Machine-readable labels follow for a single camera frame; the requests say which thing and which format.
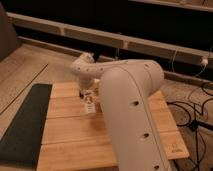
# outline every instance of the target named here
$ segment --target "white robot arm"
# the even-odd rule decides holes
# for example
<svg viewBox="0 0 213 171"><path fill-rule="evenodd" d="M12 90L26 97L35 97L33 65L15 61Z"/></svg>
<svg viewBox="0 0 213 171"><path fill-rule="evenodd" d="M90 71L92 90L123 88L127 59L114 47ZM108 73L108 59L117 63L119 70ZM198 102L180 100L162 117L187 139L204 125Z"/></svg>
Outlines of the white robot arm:
<svg viewBox="0 0 213 171"><path fill-rule="evenodd" d="M164 79L159 64L151 60L94 63L90 54L73 62L81 89L100 78L100 104L120 171L170 171L148 96Z"/></svg>

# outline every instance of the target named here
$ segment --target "dark gray pad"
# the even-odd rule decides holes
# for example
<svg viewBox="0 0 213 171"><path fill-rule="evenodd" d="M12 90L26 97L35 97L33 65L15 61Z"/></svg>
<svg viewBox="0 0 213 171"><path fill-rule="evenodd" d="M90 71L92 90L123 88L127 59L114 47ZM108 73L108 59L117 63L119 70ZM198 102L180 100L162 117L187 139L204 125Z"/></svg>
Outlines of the dark gray pad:
<svg viewBox="0 0 213 171"><path fill-rule="evenodd" d="M0 62L21 45L0 2Z"/></svg>
<svg viewBox="0 0 213 171"><path fill-rule="evenodd" d="M52 86L35 84L0 141L0 162L37 165Z"/></svg>

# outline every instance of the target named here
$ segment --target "wooden platform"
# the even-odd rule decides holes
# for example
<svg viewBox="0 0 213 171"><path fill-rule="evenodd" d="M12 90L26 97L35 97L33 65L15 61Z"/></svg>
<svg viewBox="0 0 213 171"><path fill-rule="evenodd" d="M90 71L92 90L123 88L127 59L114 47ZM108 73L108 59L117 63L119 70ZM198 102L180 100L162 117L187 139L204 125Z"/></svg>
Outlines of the wooden platform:
<svg viewBox="0 0 213 171"><path fill-rule="evenodd" d="M188 157L162 93L151 96L149 104L168 159ZM95 116L85 115L78 85L54 84L37 170L74 171L116 165L101 110Z"/></svg>

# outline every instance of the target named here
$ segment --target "wall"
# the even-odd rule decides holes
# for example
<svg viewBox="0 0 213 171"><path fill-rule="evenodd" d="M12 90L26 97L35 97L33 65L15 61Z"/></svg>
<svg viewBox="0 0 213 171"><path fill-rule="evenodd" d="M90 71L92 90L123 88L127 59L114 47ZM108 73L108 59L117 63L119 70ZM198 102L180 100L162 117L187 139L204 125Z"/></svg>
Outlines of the wall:
<svg viewBox="0 0 213 171"><path fill-rule="evenodd" d="M2 0L7 11L208 51L213 13L128 0Z"/></svg>

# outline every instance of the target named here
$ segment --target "screw hole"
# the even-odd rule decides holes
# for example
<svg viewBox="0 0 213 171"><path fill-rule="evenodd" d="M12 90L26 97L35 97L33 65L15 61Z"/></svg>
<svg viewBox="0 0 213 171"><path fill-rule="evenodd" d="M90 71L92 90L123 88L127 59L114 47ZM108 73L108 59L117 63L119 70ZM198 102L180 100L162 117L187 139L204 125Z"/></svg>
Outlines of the screw hole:
<svg viewBox="0 0 213 171"><path fill-rule="evenodd" d="M157 165L154 168L155 168L155 170L158 170L158 169L160 169L160 166Z"/></svg>
<svg viewBox="0 0 213 171"><path fill-rule="evenodd" d="M145 134L142 135L143 139L148 138L148 137L149 137L149 133L145 133Z"/></svg>
<svg viewBox="0 0 213 171"><path fill-rule="evenodd" d="M138 106L138 105L139 105L139 101L132 102L132 106Z"/></svg>

